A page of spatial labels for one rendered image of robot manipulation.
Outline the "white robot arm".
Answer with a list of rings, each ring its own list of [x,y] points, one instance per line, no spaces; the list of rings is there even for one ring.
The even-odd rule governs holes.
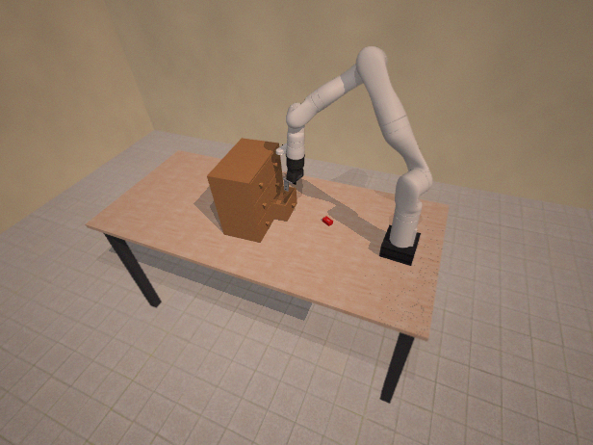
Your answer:
[[[385,141],[403,157],[408,167],[408,172],[397,182],[396,208],[390,233],[390,242],[394,246],[408,248],[414,245],[423,208],[417,197],[432,187],[433,179],[407,114],[391,85],[387,62],[387,56],[380,48],[365,47],[349,70],[311,92],[303,103],[292,104],[286,116],[287,146],[303,147],[305,124],[315,114],[364,83]]]

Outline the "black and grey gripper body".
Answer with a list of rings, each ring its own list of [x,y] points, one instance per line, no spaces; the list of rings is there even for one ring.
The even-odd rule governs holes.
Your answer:
[[[286,154],[287,180],[297,182],[304,174],[305,147],[290,148],[285,143],[275,151],[277,155]]]

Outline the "brown wooden chest of drawers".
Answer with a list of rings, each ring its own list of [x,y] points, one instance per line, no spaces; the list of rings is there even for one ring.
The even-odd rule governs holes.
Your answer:
[[[279,143],[241,138],[207,175],[224,235],[261,243],[250,183]],[[267,173],[267,167],[266,167]]]

